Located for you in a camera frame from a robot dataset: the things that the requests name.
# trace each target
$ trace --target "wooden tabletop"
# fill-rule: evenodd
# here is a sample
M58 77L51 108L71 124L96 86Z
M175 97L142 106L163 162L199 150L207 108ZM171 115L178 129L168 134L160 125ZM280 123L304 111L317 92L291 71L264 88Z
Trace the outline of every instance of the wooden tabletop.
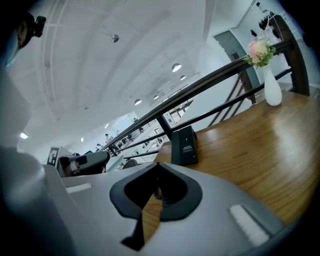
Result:
M318 99L283 92L279 106L264 100L196 135L199 163L186 167L238 185L286 224L308 207L320 178ZM154 161L171 162L171 142ZM146 229L159 225L160 204L146 205Z

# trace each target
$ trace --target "balcony railing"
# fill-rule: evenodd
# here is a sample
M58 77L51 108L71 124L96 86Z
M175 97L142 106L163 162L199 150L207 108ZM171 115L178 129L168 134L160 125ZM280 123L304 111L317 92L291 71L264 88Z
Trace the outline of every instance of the balcony railing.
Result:
M300 52L300 49L298 47L298 44L297 44L294 36L292 35L287 24L284 22L284 20L281 18L281 16L276 15L274 17L274 19L272 19L271 21L277 22L277 26L275 25L273 27L275 30L278 30L277 31L278 33L280 33L280 31L281 31L281 34L282 34L282 37L284 40L282 42L279 42L279 43L276 43L273 45L273 47L275 47L275 49L276 49L276 55L284 54L286 61L287 61L288 65L290 66L289 69L285 69L282 72L280 72L279 74L277 74L275 76L275 78L278 80L278 79L282 78L283 76L285 76L286 74L291 72L292 91L294 93L299 93L299 94L309 96L309 82L308 82L307 71L306 71L306 67L305 67L305 63L304 63L302 54ZM226 80L236 74L239 74L239 79L240 79L241 73L249 67L250 67L250 65L247 64L242 58L237 58L234 61L228 63L227 65L222 66L221 68L204 76L203 78L199 79L198 81L194 82L193 84L191 84L187 88L183 89L182 91L180 91L176 95L172 96L171 98L169 98L168 100L166 100L165 102L163 102L162 104L160 104L159 106L154 108L152 111L147 113L145 116L140 118L138 121L133 123L127 129L125 129L123 132L121 132L117 137L115 137L112 141L110 141L107 145L105 145L101 150L105 150L106 148L110 147L111 145L116 144L117 142L119 142L123 138L127 137L128 135L130 135L134 131L138 130L140 127L143 127L144 125L148 124L149 122L151 122L153 120L157 120L159 122L159 124L161 125L164 132L157 134L155 136L149 137L147 139L141 140L137 143L133 143L125 148L121 148L121 149L115 151L115 153L119 153L121 151L138 146L140 144L154 140L154 139L159 138L164 135L167 135L168 138L171 140L171 136L174 131L177 131L177 130L184 128L186 126L189 126L195 122L198 122L204 118L212 116L213 114L220 113L222 110L229 108L229 107L232 107L234 104L241 103L245 98L249 98L252 100L254 98L254 94L259 92L260 90L262 90L265 87L264 83L260 84L259 86L255 87L255 88L248 88L245 86L244 87L245 93L240 94L240 92L242 91L242 87L244 86L244 85L242 85L241 90L239 91L239 93L237 93L235 98L230 99L231 98L231 96L230 96L227 98L225 103L211 109L207 113L204 113L200 116L196 116L188 121L185 121L179 125L176 125L173 128L170 128L167 121L163 117L164 113L175 108L179 104L187 101L188 99L204 92L205 90L211 88L212 86L214 86L214 85L216 85L216 84L218 84L218 83L220 83L220 82L222 82L222 81L224 81L224 80ZM235 86L233 88L234 90L237 87L238 82L239 82L239 80L237 80L237 83L235 84ZM133 156L130 156L127 158L136 158L136 157L141 157L141 156L147 156L147 155L151 155L151 154L156 154L157 152L158 152L158 150L154 150L154 151L143 153L143 154L133 155Z

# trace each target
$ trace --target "black box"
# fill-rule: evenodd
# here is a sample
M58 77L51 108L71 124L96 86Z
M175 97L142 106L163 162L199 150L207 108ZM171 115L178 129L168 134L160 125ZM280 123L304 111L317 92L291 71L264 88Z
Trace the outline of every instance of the black box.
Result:
M196 139L191 125L172 133L171 163L179 166L197 164Z

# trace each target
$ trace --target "black hair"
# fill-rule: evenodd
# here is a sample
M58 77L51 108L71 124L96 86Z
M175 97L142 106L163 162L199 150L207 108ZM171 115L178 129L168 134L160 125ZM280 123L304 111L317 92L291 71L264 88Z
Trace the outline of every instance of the black hair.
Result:
M33 15L29 12L25 12L21 17L20 17L20 23L21 22L26 22L27 24L27 32L25 36L25 40L22 44L22 48L25 47L31 40L31 38L34 36L35 33L35 18Z

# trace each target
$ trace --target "white vase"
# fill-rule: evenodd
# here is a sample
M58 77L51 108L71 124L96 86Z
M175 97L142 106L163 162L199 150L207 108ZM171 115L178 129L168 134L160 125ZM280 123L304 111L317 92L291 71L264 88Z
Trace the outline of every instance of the white vase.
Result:
M271 106L278 106L282 101L281 88L272 74L270 65L261 67L264 74L264 96Z

